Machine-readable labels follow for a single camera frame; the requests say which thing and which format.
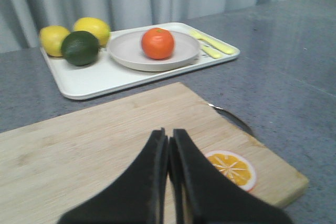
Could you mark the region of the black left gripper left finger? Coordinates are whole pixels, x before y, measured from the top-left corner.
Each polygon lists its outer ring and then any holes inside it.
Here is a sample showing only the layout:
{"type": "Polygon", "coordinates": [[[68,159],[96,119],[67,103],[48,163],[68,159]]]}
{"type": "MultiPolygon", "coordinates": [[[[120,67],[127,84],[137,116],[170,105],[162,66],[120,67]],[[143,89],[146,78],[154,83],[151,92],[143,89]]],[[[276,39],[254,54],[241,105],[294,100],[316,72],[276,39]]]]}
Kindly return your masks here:
{"type": "Polygon", "coordinates": [[[64,213],[59,223],[163,223],[168,139],[152,131],[131,165],[107,188],[64,213]]]}

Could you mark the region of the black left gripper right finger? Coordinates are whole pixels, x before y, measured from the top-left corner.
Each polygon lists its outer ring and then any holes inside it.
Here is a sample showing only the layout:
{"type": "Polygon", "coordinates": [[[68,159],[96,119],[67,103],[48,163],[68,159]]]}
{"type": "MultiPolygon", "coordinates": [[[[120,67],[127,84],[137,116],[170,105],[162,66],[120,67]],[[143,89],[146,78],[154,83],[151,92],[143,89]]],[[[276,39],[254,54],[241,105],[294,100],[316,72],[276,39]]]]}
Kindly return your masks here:
{"type": "Polygon", "coordinates": [[[184,129],[173,131],[169,162],[177,223],[292,223],[283,210],[223,176],[184,129]]]}

